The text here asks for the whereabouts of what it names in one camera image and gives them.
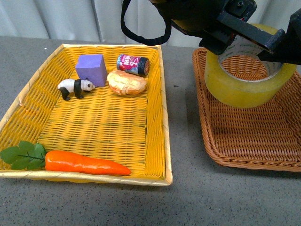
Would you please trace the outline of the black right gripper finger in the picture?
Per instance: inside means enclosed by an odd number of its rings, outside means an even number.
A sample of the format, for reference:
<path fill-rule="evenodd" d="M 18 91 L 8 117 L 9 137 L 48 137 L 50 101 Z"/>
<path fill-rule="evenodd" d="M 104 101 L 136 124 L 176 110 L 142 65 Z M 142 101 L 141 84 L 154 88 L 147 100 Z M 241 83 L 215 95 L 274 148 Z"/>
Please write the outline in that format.
<path fill-rule="evenodd" d="M 287 33 L 273 52 L 264 50 L 258 54 L 258 57 L 261 61 L 301 63 L 301 9 L 291 15 Z"/>

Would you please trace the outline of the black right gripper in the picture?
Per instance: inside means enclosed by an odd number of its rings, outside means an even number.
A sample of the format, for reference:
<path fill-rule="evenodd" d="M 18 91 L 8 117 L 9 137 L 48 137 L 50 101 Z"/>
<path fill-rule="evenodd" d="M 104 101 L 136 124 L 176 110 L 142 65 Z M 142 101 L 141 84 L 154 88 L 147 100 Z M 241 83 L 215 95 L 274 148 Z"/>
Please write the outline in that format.
<path fill-rule="evenodd" d="M 237 35 L 272 53 L 285 31 L 270 34 L 246 21 L 255 12 L 254 0 L 152 0 L 159 14 L 181 33 L 201 38 L 200 47 L 222 54 Z"/>

